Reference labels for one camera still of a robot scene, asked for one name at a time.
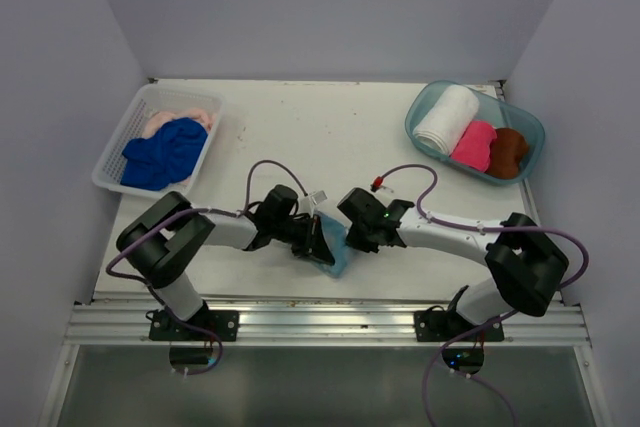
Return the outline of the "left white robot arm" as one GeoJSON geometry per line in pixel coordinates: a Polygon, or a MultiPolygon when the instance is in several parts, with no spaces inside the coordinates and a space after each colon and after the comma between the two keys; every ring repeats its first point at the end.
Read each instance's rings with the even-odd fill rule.
{"type": "Polygon", "coordinates": [[[299,259],[327,267],[336,264],[321,217],[296,213],[297,204],[296,192],[281,184],[255,209],[238,214],[195,208],[182,194],[170,192],[117,238],[119,253],[137,271],[124,277],[143,283],[157,297],[182,337],[197,339],[214,325],[206,302],[186,274],[202,246],[252,252],[276,240],[299,259]]]}

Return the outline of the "white towel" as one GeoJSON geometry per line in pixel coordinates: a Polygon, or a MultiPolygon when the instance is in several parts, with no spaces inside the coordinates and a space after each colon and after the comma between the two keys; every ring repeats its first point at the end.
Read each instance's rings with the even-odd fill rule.
{"type": "Polygon", "coordinates": [[[467,87],[448,86],[412,129],[424,145],[449,156],[479,110],[479,100],[467,87]]]}

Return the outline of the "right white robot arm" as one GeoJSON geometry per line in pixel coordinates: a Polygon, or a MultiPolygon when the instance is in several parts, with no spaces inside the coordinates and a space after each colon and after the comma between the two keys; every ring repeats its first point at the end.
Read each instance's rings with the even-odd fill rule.
{"type": "Polygon", "coordinates": [[[410,201],[383,204],[362,188],[352,189],[338,209],[351,223],[346,243],[355,250],[427,248],[489,270],[490,279],[462,287],[447,307],[415,315],[421,341],[469,341],[482,325],[498,327],[510,312],[544,316],[569,266],[561,249],[524,214],[488,222],[439,218],[410,201]]]}

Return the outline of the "light blue patterned cloth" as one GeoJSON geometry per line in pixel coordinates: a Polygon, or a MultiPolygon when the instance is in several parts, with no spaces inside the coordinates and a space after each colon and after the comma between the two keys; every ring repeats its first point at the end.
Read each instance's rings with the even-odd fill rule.
{"type": "Polygon", "coordinates": [[[354,259],[355,253],[346,245],[347,228],[337,219],[322,211],[316,211],[321,219],[324,239],[334,257],[334,264],[327,265],[320,261],[312,261],[312,265],[325,275],[338,279],[354,259]]]}

